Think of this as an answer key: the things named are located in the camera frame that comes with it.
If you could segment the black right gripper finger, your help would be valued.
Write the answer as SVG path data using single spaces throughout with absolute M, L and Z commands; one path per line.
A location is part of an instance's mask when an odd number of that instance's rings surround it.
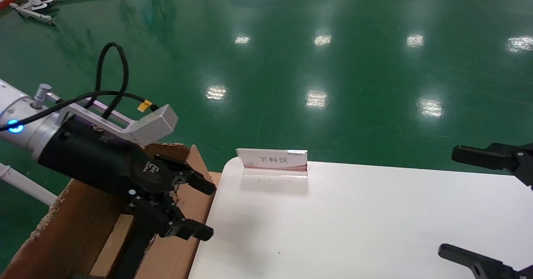
M 505 169 L 525 186 L 533 186 L 533 144 L 513 146 L 492 143 L 485 149 L 455 146 L 451 159 L 485 169 Z
M 476 279 L 531 279 L 533 277 L 532 265 L 516 271 L 499 260 L 451 244 L 441 244 L 438 248 L 438 256 L 468 268 Z

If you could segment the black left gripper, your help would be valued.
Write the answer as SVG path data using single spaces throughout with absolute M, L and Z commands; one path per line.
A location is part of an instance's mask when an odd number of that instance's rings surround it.
M 143 242 L 155 235 L 202 241 L 213 236 L 213 228 L 185 217 L 176 202 L 177 192 L 171 190 L 188 184 L 213 195 L 217 189 L 185 161 L 162 154 L 150 156 L 133 142 L 95 131 L 80 117 L 59 127 L 37 161 L 98 190 L 129 197 L 127 210 L 137 224 L 135 238 Z

